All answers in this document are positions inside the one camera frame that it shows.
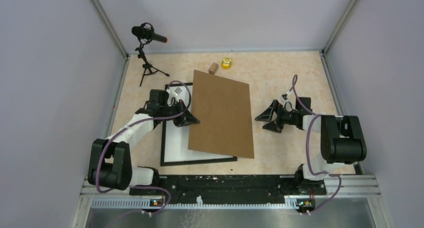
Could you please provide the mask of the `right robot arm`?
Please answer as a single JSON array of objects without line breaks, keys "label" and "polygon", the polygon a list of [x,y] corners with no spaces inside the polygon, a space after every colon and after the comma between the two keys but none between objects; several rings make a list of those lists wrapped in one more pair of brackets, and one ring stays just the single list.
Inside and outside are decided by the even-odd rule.
[{"label": "right robot arm", "polygon": [[[291,106],[289,101],[273,100],[255,120],[265,122],[263,129],[276,133],[285,125],[306,131],[306,163],[298,167],[293,180],[297,193],[307,194],[334,170],[366,158],[367,146],[357,116],[314,115],[309,97],[297,98],[295,107],[287,106]],[[312,132],[320,134],[320,152],[314,158],[309,148]]]}]

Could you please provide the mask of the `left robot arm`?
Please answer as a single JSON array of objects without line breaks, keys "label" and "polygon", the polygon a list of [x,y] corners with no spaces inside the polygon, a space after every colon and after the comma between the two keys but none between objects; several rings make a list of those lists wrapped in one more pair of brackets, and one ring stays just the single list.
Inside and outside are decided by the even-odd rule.
[{"label": "left robot arm", "polygon": [[176,127],[200,123],[189,112],[189,104],[170,89],[152,89],[149,94],[149,100],[120,130],[93,142],[87,180],[99,193],[141,186],[147,194],[156,194],[161,186],[156,170],[133,165],[132,148],[161,122],[173,121]]}]

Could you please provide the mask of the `brown cardboard backing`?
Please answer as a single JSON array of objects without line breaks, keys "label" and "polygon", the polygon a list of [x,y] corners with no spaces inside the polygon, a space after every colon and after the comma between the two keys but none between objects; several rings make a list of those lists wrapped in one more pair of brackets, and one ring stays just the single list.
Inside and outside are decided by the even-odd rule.
[{"label": "brown cardboard backing", "polygon": [[188,149],[219,155],[255,157],[250,86],[194,71]]}]

